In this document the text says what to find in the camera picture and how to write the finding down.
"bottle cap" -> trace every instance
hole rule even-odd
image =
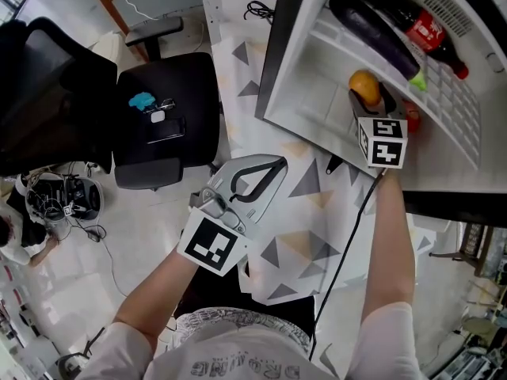
[[[468,68],[467,68],[467,65],[465,65],[464,63],[462,63],[462,66],[459,67],[459,69],[456,69],[455,70],[455,74],[456,76],[461,79],[461,80],[464,80],[467,78],[468,76]]]
[[[409,83],[418,87],[422,92],[425,92],[427,89],[425,74],[422,73],[422,70],[419,70],[418,73],[409,80]]]

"power cord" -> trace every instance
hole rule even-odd
[[[260,18],[265,18],[271,25],[273,23],[273,16],[275,15],[275,10],[270,9],[263,2],[259,2],[258,0],[252,0],[250,3],[246,5],[246,11],[243,14],[243,20],[246,20],[246,15],[248,13],[251,13],[254,16]]]
[[[204,23],[202,21],[200,21],[200,42],[199,42],[199,45],[197,45],[197,48],[194,49],[192,52],[195,52],[197,51],[197,49],[199,49],[201,47],[201,45],[203,44],[203,40],[204,40]]]
[[[76,163],[78,163],[77,161],[72,161],[71,163],[69,163],[69,169],[67,170],[67,174],[69,176],[72,175],[72,173],[74,172],[74,166],[76,166]]]
[[[368,193],[364,197],[364,200],[363,200],[363,203],[361,204],[361,207],[359,207],[359,211],[357,212],[357,217],[356,217],[356,223],[354,224],[354,227],[352,229],[352,233],[350,234],[349,240],[347,241],[347,245],[345,246],[345,250],[343,251],[343,256],[341,257],[340,264],[338,265],[338,269],[334,273],[333,280],[331,280],[331,284],[330,284],[329,288],[327,289],[326,295],[324,296],[324,300],[322,301],[320,309],[318,310],[317,317],[315,318],[314,333],[313,333],[314,343],[311,346],[311,352],[310,352],[310,358],[309,358],[310,361],[311,361],[311,358],[314,355],[315,347],[317,346],[317,335],[315,333],[315,330],[317,329],[318,320],[320,319],[320,317],[322,315],[322,311],[324,310],[324,307],[326,306],[327,299],[329,298],[329,296],[331,294],[331,291],[333,290],[333,286],[336,283],[336,279],[338,278],[338,274],[340,273],[341,267],[343,266],[343,264],[345,262],[345,258],[347,257],[347,253],[349,252],[350,245],[352,244],[354,236],[356,235],[357,228],[359,227],[359,223],[360,223],[360,220],[361,220],[361,215],[363,214],[364,208],[366,207],[366,204],[368,203],[368,200],[372,196],[372,193],[375,190],[375,187],[377,187],[377,185],[379,184],[379,182],[382,180],[382,177],[386,173],[386,171],[387,171],[387,169],[384,169],[374,179],[374,181],[372,183],[372,186],[370,187],[370,189],[368,190]]]
[[[58,239],[58,242],[61,242],[61,241],[65,240],[65,239],[67,239],[69,237],[69,235],[71,235],[71,232],[72,232],[72,230],[74,228],[79,228],[79,229],[85,231],[86,234],[88,235],[88,238],[90,238],[90,239],[92,239],[90,235],[93,235],[94,239],[92,239],[92,240],[95,241],[95,242],[102,241],[103,239],[105,239],[105,237],[108,234],[108,232],[105,230],[105,228],[102,225],[98,224],[98,223],[94,224],[94,225],[90,225],[90,226],[82,226],[79,223],[78,219],[75,219],[77,225],[74,225],[68,218],[66,218],[66,221],[67,221],[67,225],[70,225],[71,228],[67,231],[67,235],[65,235],[65,237],[63,237],[63,238],[56,238],[56,239]]]
[[[449,338],[449,335],[452,335],[452,334],[455,334],[455,335],[459,335],[461,336],[464,341],[463,343],[467,342],[467,337],[464,336],[461,332],[459,331],[451,331],[449,332],[445,338],[443,340],[440,341],[440,343],[436,346],[436,354],[435,354],[435,357],[433,357],[433,359],[431,359],[429,362],[427,363],[423,363],[422,365],[419,366],[419,368],[422,370],[422,369],[425,369],[426,367],[428,367],[429,365],[431,365],[435,360],[436,358],[438,357],[438,355],[440,354],[440,347],[444,344],[444,342]]]
[[[153,21],[158,21],[158,18],[153,18],[153,17],[150,17],[149,15],[145,14],[145,13],[141,13],[138,9],[137,9],[137,6],[134,4],[134,3],[130,3],[128,0],[125,0],[125,2],[127,4],[129,4],[130,6],[134,7],[134,10],[137,14],[141,14],[142,16],[146,17],[148,20],[153,20]]]
[[[105,244],[105,241],[101,241],[102,242],[102,245],[104,246],[105,248],[105,251],[108,253],[109,255],[109,259],[111,260],[111,277],[112,277],[112,282],[114,283],[114,285],[116,286],[116,289],[118,290],[118,293],[120,293],[121,295],[123,295],[125,298],[127,298],[127,295],[122,291],[120,290],[120,286],[118,286],[118,283],[116,282],[116,277],[114,276],[114,260],[112,259],[112,254],[109,252],[109,248],[108,246]]]
[[[62,380],[74,380],[78,377],[78,375],[81,373],[81,368],[79,366],[74,368],[67,367],[66,363],[70,358],[74,358],[77,356],[80,356],[82,358],[85,358],[86,360],[90,360],[90,356],[92,356],[92,352],[90,351],[90,348],[95,343],[95,341],[99,338],[100,335],[105,331],[105,327],[102,327],[102,329],[98,332],[97,335],[93,337],[93,339],[88,340],[86,342],[86,346],[83,352],[77,352],[77,353],[71,353],[70,355],[65,355],[59,358],[55,363],[58,366],[58,372],[60,376],[62,377]]]

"red soda bottle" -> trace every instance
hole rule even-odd
[[[365,0],[386,15],[426,55],[448,64],[456,76],[468,76],[467,65],[459,59],[451,37],[433,16],[412,0]]]

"office chair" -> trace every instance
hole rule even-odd
[[[145,42],[156,58],[149,39],[182,28],[181,19],[179,25],[178,19],[164,23],[165,33],[163,23],[152,33],[136,29],[129,43]],[[213,161],[219,94],[208,54],[137,66],[122,72],[116,84],[114,63],[77,44],[48,19],[30,23],[26,35],[23,62],[29,59],[32,66],[14,67],[17,93],[13,105],[0,113],[0,175],[77,160],[97,163],[109,173],[113,153],[119,187],[156,189],[180,181],[185,167]],[[35,36],[44,43],[33,44]],[[27,69],[35,80],[20,85],[30,79]],[[129,105],[143,92],[158,104],[166,99],[174,104],[162,122],[152,123],[150,114]]]
[[[116,65],[47,18],[0,26],[0,175],[83,160],[111,170]]]

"person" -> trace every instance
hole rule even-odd
[[[58,239],[30,219],[25,206],[26,191],[26,180],[20,175],[7,202],[0,199],[0,252],[17,264],[36,267],[58,245]],[[26,248],[44,241],[44,249],[30,256]]]
[[[251,310],[231,308],[246,301],[239,294],[231,297],[229,283],[213,291],[193,288],[195,279],[205,284],[201,270],[179,253],[170,253],[121,304],[78,380],[335,378],[308,361],[313,328],[306,326],[302,310],[313,306],[313,298],[273,307],[250,302]],[[414,284],[414,250],[402,190],[396,173],[389,170],[377,188],[366,296],[347,378],[422,378],[412,327]],[[219,301],[192,311],[215,298]],[[175,309],[173,348],[153,359],[158,337]]]

